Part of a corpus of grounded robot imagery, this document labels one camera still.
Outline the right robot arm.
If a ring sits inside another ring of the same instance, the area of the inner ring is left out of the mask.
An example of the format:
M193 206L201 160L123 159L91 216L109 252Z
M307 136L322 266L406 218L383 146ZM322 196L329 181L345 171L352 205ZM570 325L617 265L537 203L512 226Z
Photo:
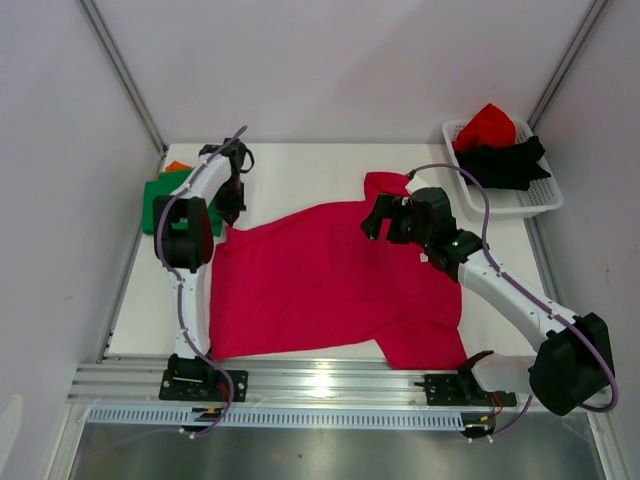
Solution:
M537 398L564 416L605 388L606 410L618 401L613 356L606 323L594 313L579 316L529 289L491 254L485 239L459 228L441 188L420 188L408 197L380 194L361 224L370 240L382 224L393 244L415 244L429 264L489 303L527 340L531 356L480 352L459 369L458 395L479 403L491 392Z

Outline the pink t shirt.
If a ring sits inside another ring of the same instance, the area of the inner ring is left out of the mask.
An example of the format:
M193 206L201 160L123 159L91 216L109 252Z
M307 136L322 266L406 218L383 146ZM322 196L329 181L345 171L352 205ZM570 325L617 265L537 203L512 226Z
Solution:
M454 370L466 359L462 292L419 247L371 241L360 225L403 175L372 172L360 201L231 228L214 253L209 335L215 358L374 341L395 369Z

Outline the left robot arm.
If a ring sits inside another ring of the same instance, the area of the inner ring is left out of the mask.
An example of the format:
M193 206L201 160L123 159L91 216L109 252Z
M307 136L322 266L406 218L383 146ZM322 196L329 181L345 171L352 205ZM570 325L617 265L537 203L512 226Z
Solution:
M246 210L241 176L255 165L253 153L237 137L204 145L198 163L171 193L153 200L154 251L167 271L176 319L174 353L163 373L159 398L170 401L232 403L247 380L211 358L209 274L215 236L209 206L231 226Z

